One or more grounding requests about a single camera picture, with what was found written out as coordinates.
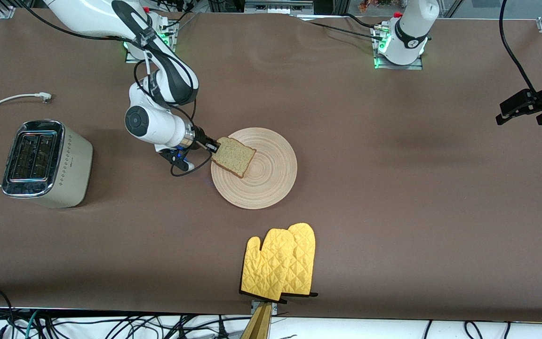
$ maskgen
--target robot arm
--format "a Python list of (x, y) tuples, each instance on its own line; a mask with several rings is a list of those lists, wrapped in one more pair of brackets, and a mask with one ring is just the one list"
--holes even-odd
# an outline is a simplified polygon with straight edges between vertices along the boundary
[(428, 42), (428, 32), (439, 14), (436, 0), (409, 0), (402, 17), (393, 17), (387, 22), (386, 41), (379, 52), (397, 65), (408, 65), (423, 53)]
[(193, 169), (182, 150), (204, 146), (216, 152), (218, 143), (203, 129), (170, 112), (175, 105), (195, 100), (198, 78), (152, 28), (152, 18), (137, 0), (46, 0), (54, 14), (74, 32), (104, 37), (117, 36), (143, 50), (158, 67), (129, 90), (131, 107), (125, 115), (129, 133), (155, 144), (155, 149), (179, 169)]

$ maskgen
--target table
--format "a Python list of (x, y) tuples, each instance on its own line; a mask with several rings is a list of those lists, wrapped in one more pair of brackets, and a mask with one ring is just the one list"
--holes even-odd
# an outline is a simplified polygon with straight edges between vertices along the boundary
[[(505, 29), (542, 88), (535, 22)], [(56, 98), (0, 106), (0, 178), (27, 120), (60, 120), (95, 154), (77, 208), (0, 192), (0, 288), (24, 307), (247, 313), (247, 239), (307, 222), (319, 296), (291, 298), (280, 307), (289, 315), (542, 320), (542, 127), (495, 124), (499, 103), (525, 86), (497, 21), (438, 20), (432, 36), (423, 71), (392, 71), (374, 69), (366, 39), (294, 17), (193, 19), (177, 53), (200, 81), (196, 124), (212, 137), (272, 129), (298, 159), (284, 200), (240, 210), (209, 167), (173, 178), (126, 132), (133, 65), (120, 43), (67, 36), (18, 10), (0, 21), (0, 99)]]

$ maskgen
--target toaster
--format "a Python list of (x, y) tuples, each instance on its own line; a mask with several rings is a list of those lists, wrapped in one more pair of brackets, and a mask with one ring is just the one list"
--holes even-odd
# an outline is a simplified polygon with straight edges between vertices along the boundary
[(85, 197), (93, 147), (61, 122), (25, 122), (16, 133), (1, 185), (5, 195), (48, 208), (77, 206)]

